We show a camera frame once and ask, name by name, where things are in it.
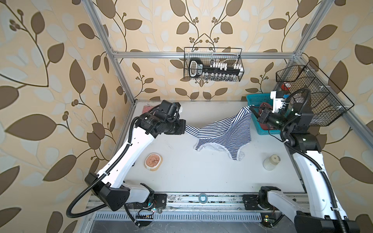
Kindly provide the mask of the blue striped tank top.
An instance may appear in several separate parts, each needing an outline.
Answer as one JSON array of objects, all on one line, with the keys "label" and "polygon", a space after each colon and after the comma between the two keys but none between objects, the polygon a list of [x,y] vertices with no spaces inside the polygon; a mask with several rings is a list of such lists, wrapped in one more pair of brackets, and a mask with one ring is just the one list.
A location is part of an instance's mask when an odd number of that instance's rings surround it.
[{"label": "blue striped tank top", "polygon": [[196,151],[206,148],[223,151],[230,159],[241,161],[245,157],[242,148],[251,142],[252,112],[243,107],[232,117],[225,118],[202,128],[187,125],[185,132],[198,139]]}]

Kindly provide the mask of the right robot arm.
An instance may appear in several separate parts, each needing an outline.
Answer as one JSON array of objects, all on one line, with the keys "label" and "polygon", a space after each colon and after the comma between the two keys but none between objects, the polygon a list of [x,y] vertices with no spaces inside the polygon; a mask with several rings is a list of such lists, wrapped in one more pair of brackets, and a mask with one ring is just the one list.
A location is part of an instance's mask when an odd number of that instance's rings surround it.
[{"label": "right robot arm", "polygon": [[299,233],[359,233],[358,224],[350,220],[340,205],[327,175],[321,145],[309,132],[314,117],[307,87],[284,98],[283,91],[271,92],[272,109],[250,105],[257,121],[280,131],[280,141],[301,173],[309,199],[308,210],[285,195],[279,188],[263,186],[257,205],[263,210],[278,209],[291,220]]}]

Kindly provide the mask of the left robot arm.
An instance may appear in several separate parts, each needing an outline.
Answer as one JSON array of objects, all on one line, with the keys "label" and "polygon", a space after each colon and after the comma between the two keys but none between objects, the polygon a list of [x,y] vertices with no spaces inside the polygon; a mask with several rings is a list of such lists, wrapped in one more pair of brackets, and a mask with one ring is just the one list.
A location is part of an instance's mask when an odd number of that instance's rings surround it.
[{"label": "left robot arm", "polygon": [[[86,216],[105,207],[112,211],[117,211],[123,207],[132,222],[140,227],[141,224],[131,215],[128,205],[134,203],[141,210],[155,208],[154,191],[144,183],[133,185],[125,183],[124,179],[142,152],[157,136],[160,134],[182,135],[185,133],[186,121],[180,119],[181,111],[180,103],[163,100],[161,104],[140,116],[134,117],[130,123],[127,141],[98,173],[90,172],[86,176],[85,182],[88,187],[67,207],[67,217]],[[74,206],[88,192],[93,192],[103,204],[84,212],[73,213]]]}]

